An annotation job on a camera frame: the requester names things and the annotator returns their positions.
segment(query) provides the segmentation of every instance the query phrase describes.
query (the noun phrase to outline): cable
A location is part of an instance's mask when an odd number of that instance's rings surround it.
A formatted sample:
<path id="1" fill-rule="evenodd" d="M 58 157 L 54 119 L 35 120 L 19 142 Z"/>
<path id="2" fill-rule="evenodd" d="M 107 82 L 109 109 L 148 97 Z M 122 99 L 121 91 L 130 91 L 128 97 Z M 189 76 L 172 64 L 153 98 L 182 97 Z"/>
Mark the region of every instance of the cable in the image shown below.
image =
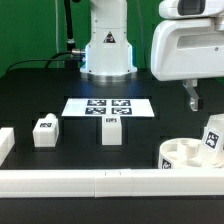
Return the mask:
<path id="1" fill-rule="evenodd" d="M 142 23 L 142 11 L 141 11 L 139 0 L 137 0 L 137 6 L 138 6 L 138 16 L 139 16 L 139 20 L 140 20 L 141 34 L 142 34 L 141 37 L 142 37 L 142 48 L 143 48 L 143 55 L 144 55 L 144 63 L 145 63 L 145 67 L 147 68 L 144 29 L 143 29 L 143 23 Z"/>
<path id="2" fill-rule="evenodd" d="M 52 59 L 56 59 L 56 58 L 58 58 L 58 57 L 60 57 L 60 56 L 63 56 L 63 55 L 71 55 L 71 51 L 63 51 L 63 52 L 59 52 L 59 53 L 57 53 L 57 54 L 55 54 L 54 56 L 52 56 L 51 58 L 50 58 L 50 60 L 46 63 L 46 65 L 45 65 L 45 67 L 44 68 L 48 68 L 49 67 L 49 65 L 51 64 L 51 60 Z"/>
<path id="3" fill-rule="evenodd" d="M 28 63 L 28 62 L 52 62 L 52 61 L 70 61 L 70 59 L 29 59 L 29 60 L 24 60 L 24 61 L 19 61 L 19 62 L 16 62 L 12 65 L 10 65 L 6 71 L 5 71 L 5 74 L 7 74 L 13 67 L 15 67 L 16 65 L 18 64 L 22 64 L 22 63 Z"/>

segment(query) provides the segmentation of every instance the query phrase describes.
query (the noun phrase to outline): white block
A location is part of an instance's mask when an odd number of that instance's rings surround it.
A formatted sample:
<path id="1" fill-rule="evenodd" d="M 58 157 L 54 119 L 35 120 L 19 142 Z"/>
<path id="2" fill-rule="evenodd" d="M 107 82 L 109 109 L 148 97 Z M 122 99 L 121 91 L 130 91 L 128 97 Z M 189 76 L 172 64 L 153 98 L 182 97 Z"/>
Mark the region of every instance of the white block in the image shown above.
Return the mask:
<path id="1" fill-rule="evenodd" d="M 131 170 L 107 170 L 95 176 L 95 197 L 132 196 Z"/>
<path id="2" fill-rule="evenodd" d="M 106 115 L 102 117 L 102 144 L 122 144 L 122 126 L 120 116 Z"/>
<path id="3" fill-rule="evenodd" d="M 2 128 L 0 130 L 0 166 L 15 144 L 13 128 Z"/>
<path id="4" fill-rule="evenodd" d="M 58 119 L 53 114 L 39 119 L 34 130 L 35 147 L 55 147 L 59 135 Z"/>

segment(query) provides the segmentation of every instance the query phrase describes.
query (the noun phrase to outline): black tabletop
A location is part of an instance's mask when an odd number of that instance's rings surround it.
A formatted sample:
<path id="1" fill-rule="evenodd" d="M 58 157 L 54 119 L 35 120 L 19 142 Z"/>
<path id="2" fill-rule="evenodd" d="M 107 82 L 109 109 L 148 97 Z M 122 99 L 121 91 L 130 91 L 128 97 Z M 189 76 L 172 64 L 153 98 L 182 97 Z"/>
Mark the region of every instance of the black tabletop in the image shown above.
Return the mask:
<path id="1" fill-rule="evenodd" d="M 14 127 L 15 146 L 1 169 L 156 169 L 160 145 L 201 139 L 209 116 L 224 112 L 224 85 L 199 81 L 204 109 L 193 112 L 181 81 L 159 82 L 149 70 L 120 83 L 84 80 L 65 69 L 15 69 L 0 79 L 0 127 Z M 62 117 L 68 98 L 149 99 L 155 117 L 122 117 L 121 146 L 102 146 L 100 117 Z M 35 148 L 32 130 L 54 113 L 55 148 Z M 1 199 L 0 223 L 222 223 L 218 197 Z"/>

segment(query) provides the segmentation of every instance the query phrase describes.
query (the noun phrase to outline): small white box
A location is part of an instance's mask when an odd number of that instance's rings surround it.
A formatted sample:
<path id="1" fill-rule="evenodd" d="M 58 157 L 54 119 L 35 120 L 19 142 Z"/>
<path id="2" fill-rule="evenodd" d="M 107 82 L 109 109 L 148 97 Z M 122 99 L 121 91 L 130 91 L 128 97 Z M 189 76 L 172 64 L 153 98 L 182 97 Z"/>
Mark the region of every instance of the small white box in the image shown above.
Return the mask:
<path id="1" fill-rule="evenodd" d="M 34 130 L 35 147 L 55 147 L 59 135 L 58 119 L 53 114 L 39 119 Z"/>
<path id="2" fill-rule="evenodd" d="M 0 130 L 0 166 L 15 144 L 13 128 L 2 128 Z"/>
<path id="3" fill-rule="evenodd" d="M 122 144 L 122 126 L 120 116 L 106 115 L 102 117 L 102 144 Z"/>

